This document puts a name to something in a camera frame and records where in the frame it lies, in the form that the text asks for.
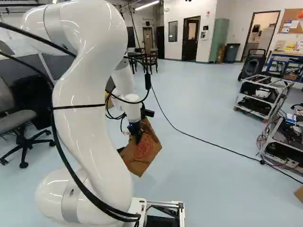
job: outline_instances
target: doorway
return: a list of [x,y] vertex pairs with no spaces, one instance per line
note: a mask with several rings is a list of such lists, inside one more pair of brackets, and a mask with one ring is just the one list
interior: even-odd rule
[[150,54],[151,49],[153,48],[153,37],[152,37],[152,28],[151,27],[143,28],[143,37],[144,37],[145,53]]
[[157,48],[158,48],[158,58],[164,59],[165,47],[164,47],[164,26],[157,27],[156,30],[157,38]]
[[[241,61],[246,60],[250,49],[264,49],[267,55],[280,12],[280,10],[277,10],[253,13]],[[262,54],[262,51],[254,50],[250,53]]]
[[182,61],[196,61],[201,17],[184,19]]

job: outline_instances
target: floor cable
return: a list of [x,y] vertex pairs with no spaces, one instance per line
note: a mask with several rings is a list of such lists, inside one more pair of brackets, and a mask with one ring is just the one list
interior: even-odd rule
[[282,174],[284,174],[284,175],[290,177],[291,179],[297,181],[298,183],[303,184],[303,182],[301,182],[301,181],[295,179],[294,177],[288,175],[287,173],[281,171],[280,169],[273,167],[271,164],[267,163],[267,162],[264,161],[264,160],[259,160],[259,159],[253,158],[253,157],[246,156],[246,155],[241,154],[241,153],[238,153],[238,152],[236,152],[236,151],[234,151],[234,150],[231,150],[231,149],[228,149],[228,148],[219,146],[219,145],[217,145],[217,144],[208,142],[208,141],[206,141],[206,140],[200,139],[200,138],[198,138],[198,137],[196,137],[196,136],[190,135],[190,134],[188,134],[188,133],[186,133],[186,132],[183,132],[183,131],[177,129],[177,128],[170,122],[170,120],[167,118],[167,116],[165,115],[164,111],[162,110],[161,105],[160,105],[160,103],[159,103],[159,101],[158,101],[158,98],[157,98],[156,93],[155,93],[155,91],[154,91],[154,89],[153,89],[152,86],[151,86],[151,89],[152,89],[152,92],[153,92],[153,94],[154,94],[154,96],[155,96],[155,99],[156,99],[156,101],[157,101],[157,104],[158,104],[158,106],[159,106],[159,108],[160,108],[160,110],[161,110],[163,116],[165,117],[165,119],[167,120],[167,122],[171,125],[171,127],[172,127],[173,129],[175,129],[176,131],[178,131],[178,132],[180,132],[180,133],[182,133],[182,134],[184,134],[184,135],[186,135],[186,136],[192,137],[192,138],[194,138],[194,139],[196,139],[196,140],[199,140],[199,141],[201,141],[201,142],[204,142],[204,143],[210,144],[210,145],[212,145],[212,146],[215,146],[215,147],[218,147],[218,148],[227,150],[227,151],[229,151],[229,152],[231,152],[231,153],[234,153],[234,154],[236,154],[236,155],[239,155],[239,156],[248,158],[248,159],[253,160],[253,161],[257,161],[257,162],[259,162],[261,165],[267,165],[267,166],[269,166],[269,167],[271,167],[271,168],[273,168],[273,169],[279,171],[280,173],[282,173]]

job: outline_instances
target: dark door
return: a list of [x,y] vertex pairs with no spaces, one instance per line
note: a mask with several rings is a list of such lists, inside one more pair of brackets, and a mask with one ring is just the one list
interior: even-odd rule
[[158,58],[164,59],[164,26],[157,27]]
[[200,20],[184,19],[182,61],[196,59]]

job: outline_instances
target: green locker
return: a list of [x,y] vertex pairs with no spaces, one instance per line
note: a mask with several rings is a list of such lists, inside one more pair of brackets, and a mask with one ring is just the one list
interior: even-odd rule
[[212,48],[210,50],[209,61],[216,62],[219,48],[225,45],[227,32],[229,26],[229,19],[219,18],[214,22],[214,34],[212,41]]

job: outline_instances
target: epoxy floor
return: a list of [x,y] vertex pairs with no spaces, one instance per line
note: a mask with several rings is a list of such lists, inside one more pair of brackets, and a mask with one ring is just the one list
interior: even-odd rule
[[[233,111],[240,89],[240,70],[241,64],[160,60],[159,73],[154,72],[151,78],[163,111],[178,129],[255,157],[256,138],[264,124]],[[140,66],[134,77],[136,89],[143,97],[144,75]],[[290,113],[291,105],[302,102],[301,87],[292,88],[284,111]],[[160,112],[153,93],[145,105],[156,112],[150,121],[163,149],[141,178],[134,176],[135,196],[183,201],[187,227],[302,226],[303,204],[293,195],[299,183],[269,167],[175,131]],[[107,123],[114,145],[124,146],[127,136],[120,133],[119,122]],[[27,135],[34,133],[34,127],[29,127]],[[13,146],[13,137],[0,140],[0,154]],[[19,152],[9,157],[8,165],[0,166],[1,226],[58,226],[43,217],[34,205],[38,183],[47,173],[63,166],[56,149],[47,144],[35,145],[27,155],[29,167],[24,170],[18,167],[20,158]]]

